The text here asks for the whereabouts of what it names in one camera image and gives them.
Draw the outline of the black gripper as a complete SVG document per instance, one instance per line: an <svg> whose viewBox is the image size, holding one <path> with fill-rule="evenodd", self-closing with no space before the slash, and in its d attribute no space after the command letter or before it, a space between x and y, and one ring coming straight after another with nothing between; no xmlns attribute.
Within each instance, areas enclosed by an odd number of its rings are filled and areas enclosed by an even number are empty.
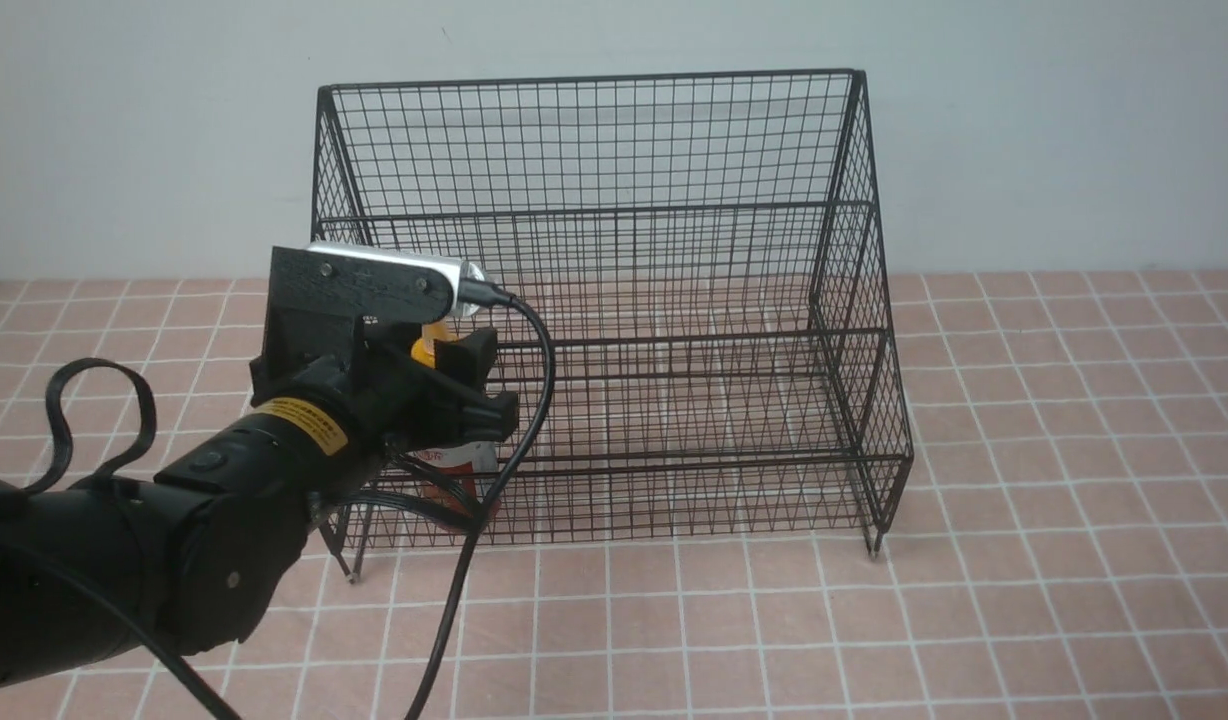
<svg viewBox="0 0 1228 720"><path fill-rule="evenodd" d="M431 327L426 364L413 346L422 345L427 328L354 310L268 305L262 348L251 361L249 428L300 451L414 451L512 437L521 424L517 392L445 392L445 375L486 385L499 332L456 337Z"/></svg>

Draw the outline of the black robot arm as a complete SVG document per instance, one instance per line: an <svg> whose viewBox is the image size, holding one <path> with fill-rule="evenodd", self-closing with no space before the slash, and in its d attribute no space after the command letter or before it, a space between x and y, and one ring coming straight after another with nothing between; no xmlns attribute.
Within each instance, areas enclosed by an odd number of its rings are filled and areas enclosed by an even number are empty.
<svg viewBox="0 0 1228 720"><path fill-rule="evenodd" d="M499 333L413 356L418 324L266 316L253 409L151 480L122 477L152 446L138 381L134 445L71 487L68 451L29 487L0 479L0 689L144 644L183 659L246 641L323 518L368 498L393 455L518 428L513 391L488 394Z"/></svg>

